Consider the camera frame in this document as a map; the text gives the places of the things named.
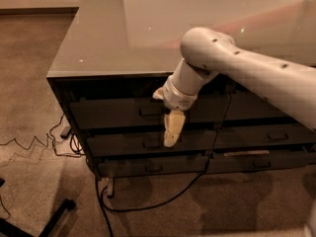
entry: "drawer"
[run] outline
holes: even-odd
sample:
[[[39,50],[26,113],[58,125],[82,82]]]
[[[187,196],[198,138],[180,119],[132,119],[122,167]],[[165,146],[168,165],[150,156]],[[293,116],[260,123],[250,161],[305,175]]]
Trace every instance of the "drawer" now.
[[[225,155],[213,153],[207,173],[276,170],[315,164],[316,153],[271,150],[268,154]]]
[[[105,161],[98,165],[103,177],[130,177],[185,172],[201,172],[208,161],[201,154],[161,158]]]
[[[163,103],[150,99],[108,99],[71,103],[69,106],[81,129],[163,124]]]
[[[316,133],[300,124],[224,128],[214,149],[316,143]]]
[[[252,93],[231,95],[231,102],[225,120],[263,119],[285,117],[286,115]]]
[[[189,110],[189,122],[223,121],[229,104],[229,96],[203,95]]]
[[[87,139],[94,157],[154,154],[211,149],[215,132],[211,130],[184,131],[172,148],[163,145],[164,132],[98,135]]]
[[[228,96],[200,96],[186,113],[186,122],[222,121],[228,103]],[[164,104],[150,98],[89,100],[69,108],[81,129],[164,124]]]

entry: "electrical cord on floor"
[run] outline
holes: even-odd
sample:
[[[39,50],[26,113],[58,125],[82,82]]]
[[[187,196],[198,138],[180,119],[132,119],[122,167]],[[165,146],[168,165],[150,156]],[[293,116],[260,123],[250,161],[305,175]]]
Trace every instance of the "electrical cord on floor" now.
[[[84,153],[81,153],[82,152],[82,148],[80,148],[79,140],[78,140],[77,137],[76,137],[76,140],[77,140],[77,143],[76,143],[75,137],[76,137],[76,135],[74,133],[72,133],[71,134],[71,138],[70,138],[71,151],[74,152],[77,155],[85,155]]]
[[[29,147],[25,147],[25,146],[23,146],[23,145],[21,145],[19,142],[18,142],[18,140],[16,139],[16,138],[14,138],[14,139],[11,139],[11,140],[9,140],[7,143],[4,143],[4,144],[1,144],[0,143],[0,146],[7,146],[7,145],[9,145],[11,142],[16,142],[16,144],[18,145],[18,146],[20,146],[21,148],[23,148],[24,150],[27,150],[27,151],[29,151],[31,148],[32,148],[32,146],[33,146],[33,143],[35,142],[35,141],[37,141],[38,143],[40,143],[41,145],[43,145],[44,147],[48,147],[49,146],[49,142],[48,142],[48,140],[50,139],[50,137],[49,137],[49,135],[48,135],[48,133],[46,134],[46,145],[44,144],[44,143],[42,143],[36,136],[34,136],[33,137],[33,140],[32,140],[32,142],[31,142],[31,144],[30,144],[30,146]]]
[[[0,203],[1,203],[1,206],[4,208],[4,210],[8,213],[8,217],[7,217],[7,218],[2,218],[2,219],[3,219],[3,220],[8,220],[8,219],[11,217],[11,213],[10,213],[10,211],[6,208],[6,206],[4,206],[3,201],[2,201],[2,198],[1,198],[1,195],[0,195]]]
[[[51,144],[52,144],[52,149],[53,149],[53,152],[55,153],[56,156],[63,156],[63,157],[69,157],[69,158],[80,158],[82,155],[78,155],[78,154],[59,154],[57,152],[57,148],[56,148],[56,143],[62,143],[63,141],[57,141],[56,140],[56,137],[52,134],[52,132],[58,128],[61,123],[62,123],[62,120],[64,118],[65,115],[63,115],[61,118],[60,118],[60,121],[57,125],[55,125],[54,127],[52,127],[49,131],[49,138],[51,139]]]
[[[32,140],[32,142],[31,142],[31,144],[30,144],[29,147],[23,146],[21,143],[19,143],[19,141],[18,141],[16,138],[13,138],[13,139],[9,140],[9,141],[6,142],[6,143],[0,143],[0,146],[7,146],[7,145],[9,145],[11,142],[15,142],[15,143],[16,143],[18,146],[20,146],[22,149],[24,149],[24,150],[26,150],[26,151],[29,151],[29,150],[32,148],[32,146],[34,145],[34,143],[35,143],[36,141],[37,141],[39,144],[41,144],[43,147],[48,148],[48,147],[49,147],[49,140],[51,140],[52,149],[53,149],[53,151],[54,151],[54,153],[55,153],[56,156],[65,156],[65,157],[72,157],[72,158],[80,158],[80,157],[83,156],[84,154],[81,154],[81,153],[80,153],[82,149],[79,149],[79,145],[77,146],[77,151],[78,151],[79,153],[76,153],[76,154],[59,154],[59,153],[57,153],[56,144],[57,144],[57,143],[58,143],[58,144],[59,144],[59,143],[63,143],[63,142],[66,141],[66,140],[64,139],[64,140],[61,140],[61,141],[57,141],[57,140],[56,140],[56,137],[52,134],[52,132],[53,132],[56,128],[58,128],[58,127],[61,125],[63,118],[64,118],[64,115],[61,116],[59,123],[58,123],[57,125],[55,125],[54,127],[52,127],[52,128],[49,130],[49,133],[46,134],[46,144],[44,144],[44,143],[41,142],[36,136],[34,136],[34,137],[33,137],[33,140]]]
[[[109,221],[109,218],[108,218],[108,216],[107,216],[107,213],[106,213],[106,211],[105,211],[105,209],[104,209],[104,207],[103,207],[103,199],[102,199],[102,197],[100,196],[100,193],[99,193],[99,185],[98,185],[98,178],[97,178],[97,177],[96,177],[96,180],[95,180],[95,185],[96,185],[97,198],[98,198],[98,202],[99,202],[99,205],[100,205],[102,214],[103,214],[103,216],[104,216],[105,219],[106,219],[110,237],[113,237],[114,235],[113,235],[112,226],[111,226],[111,224],[110,224],[110,221]]]
[[[97,197],[98,197],[98,202],[99,202],[100,208],[102,210],[102,213],[103,213],[103,215],[104,215],[104,217],[105,217],[105,219],[107,221],[107,225],[108,225],[108,229],[109,229],[109,232],[110,232],[110,236],[113,236],[113,230],[112,230],[109,218],[108,218],[108,216],[106,214],[106,210],[108,210],[110,212],[121,213],[121,212],[133,212],[133,211],[148,210],[148,209],[153,209],[153,208],[157,208],[157,207],[163,206],[163,205],[175,200],[176,198],[180,197],[183,193],[185,193],[201,176],[203,176],[203,175],[205,175],[207,173],[208,166],[209,166],[209,161],[206,162],[205,167],[204,167],[204,171],[202,173],[198,174],[195,178],[193,178],[190,181],[190,183],[182,191],[180,191],[178,194],[176,194],[175,196],[169,198],[166,201],[163,201],[163,202],[151,205],[151,206],[140,207],[140,208],[114,209],[114,208],[108,207],[105,204],[105,202],[104,202],[104,195],[106,193],[106,190],[107,190],[108,186],[105,186],[102,189],[101,193],[99,193],[98,179],[96,177],[95,184],[96,184],[96,193],[97,193]]]

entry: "dresser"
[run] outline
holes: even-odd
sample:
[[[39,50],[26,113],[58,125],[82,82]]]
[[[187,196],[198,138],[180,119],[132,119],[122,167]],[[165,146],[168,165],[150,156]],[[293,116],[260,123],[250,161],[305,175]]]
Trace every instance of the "dresser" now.
[[[212,27],[199,22],[208,17],[207,0],[195,0],[197,8],[191,9],[198,9],[200,18],[175,5],[169,6],[173,13],[157,9],[168,1],[84,0],[48,71],[91,171],[102,178],[202,172],[206,165],[208,173],[224,173],[316,163],[314,133],[224,75],[201,89],[185,113],[179,141],[164,147],[169,110],[152,94],[182,58],[182,34]],[[146,10],[159,20],[151,21]],[[256,49],[256,34],[233,37],[241,47]],[[263,54],[291,53],[264,46]],[[295,55],[289,59],[301,62],[305,52]]]

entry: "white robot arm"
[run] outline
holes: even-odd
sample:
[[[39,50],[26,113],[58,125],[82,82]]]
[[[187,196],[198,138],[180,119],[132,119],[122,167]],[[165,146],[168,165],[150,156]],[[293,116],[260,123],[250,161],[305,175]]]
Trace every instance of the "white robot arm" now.
[[[315,68],[238,48],[230,36],[206,28],[189,30],[181,53],[184,59],[153,95],[171,110],[165,115],[165,146],[177,142],[185,122],[183,111],[219,73],[316,131]]]

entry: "floor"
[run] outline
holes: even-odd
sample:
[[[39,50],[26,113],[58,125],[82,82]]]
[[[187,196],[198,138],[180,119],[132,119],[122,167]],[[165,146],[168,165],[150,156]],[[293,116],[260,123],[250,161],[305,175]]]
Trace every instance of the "floor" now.
[[[71,24],[70,15],[0,16],[0,143],[13,138],[28,147],[59,122],[62,111],[45,75]],[[56,137],[67,126],[64,120]],[[57,146],[70,153],[69,141]],[[197,174],[116,179],[114,208],[164,201]],[[0,146],[0,188],[8,221],[38,236],[64,198],[65,212],[51,236],[109,236],[99,208],[94,176],[85,158],[57,157],[51,143],[23,150]],[[165,206],[109,213],[115,236],[304,236],[316,197],[316,166],[258,173],[207,175]],[[0,206],[0,217],[8,214]]]

